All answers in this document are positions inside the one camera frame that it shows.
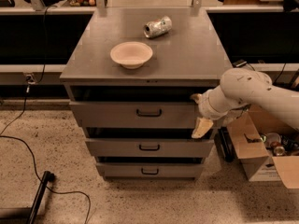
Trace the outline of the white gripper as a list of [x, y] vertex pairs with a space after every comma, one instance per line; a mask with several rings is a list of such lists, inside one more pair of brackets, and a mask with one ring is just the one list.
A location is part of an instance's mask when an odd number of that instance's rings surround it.
[[201, 117], [196, 119], [195, 128], [192, 131], [192, 138], [202, 138], [213, 126], [212, 120], [217, 120], [222, 117], [222, 113], [216, 111], [209, 102], [210, 90], [203, 94], [195, 93], [190, 96], [198, 104]]

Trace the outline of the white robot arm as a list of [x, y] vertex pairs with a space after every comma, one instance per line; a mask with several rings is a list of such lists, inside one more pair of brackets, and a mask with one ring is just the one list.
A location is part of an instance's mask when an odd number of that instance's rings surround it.
[[191, 96], [199, 109], [192, 138], [203, 137], [213, 121], [230, 110], [245, 105], [258, 105], [275, 118], [299, 129], [299, 93], [272, 84], [266, 73], [245, 68], [232, 68], [223, 73], [220, 85], [203, 94]]

